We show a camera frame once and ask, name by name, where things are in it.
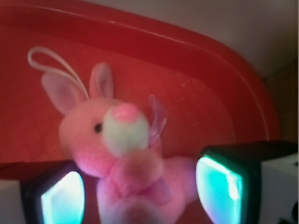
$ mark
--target plush toy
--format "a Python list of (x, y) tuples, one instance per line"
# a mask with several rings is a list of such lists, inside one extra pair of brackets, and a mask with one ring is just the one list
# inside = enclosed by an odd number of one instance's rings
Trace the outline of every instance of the plush toy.
[[(69, 70), (41, 65), (32, 59), (43, 52)], [(54, 52), (34, 47), (29, 64), (46, 71), (42, 85), (65, 118), (59, 134), (64, 151), (89, 175), (99, 178), (97, 199), (102, 223), (175, 223), (197, 196), (195, 161), (164, 159), (160, 133), (167, 113), (154, 96), (150, 102), (154, 122), (134, 104), (113, 98), (113, 81), (107, 64), (92, 70), (89, 94), (69, 65)]]

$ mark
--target bunny ear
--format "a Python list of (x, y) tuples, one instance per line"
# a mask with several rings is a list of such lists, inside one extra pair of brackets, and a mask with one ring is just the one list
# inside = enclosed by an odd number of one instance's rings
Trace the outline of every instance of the bunny ear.
[(77, 83), (56, 73), (44, 73), (42, 85), (56, 109), (66, 115), (79, 103), (87, 100)]
[(113, 98), (113, 81), (111, 70), (106, 63), (97, 64), (92, 71), (89, 83), (91, 98)]

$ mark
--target red surface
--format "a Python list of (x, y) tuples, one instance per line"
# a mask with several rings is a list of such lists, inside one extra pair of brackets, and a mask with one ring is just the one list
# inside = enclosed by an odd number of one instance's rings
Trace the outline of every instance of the red surface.
[[(205, 36), (80, 1), (0, 1), (0, 162), (63, 159), (63, 118), (29, 67), (28, 50), (62, 56), (87, 85), (96, 63), (110, 64), (116, 98), (151, 119), (149, 95), (169, 113), (164, 155), (197, 158), (208, 144), (279, 138), (272, 101), (251, 67)], [(36, 58), (58, 66), (45, 56)], [(196, 202), (182, 223), (206, 223)]]

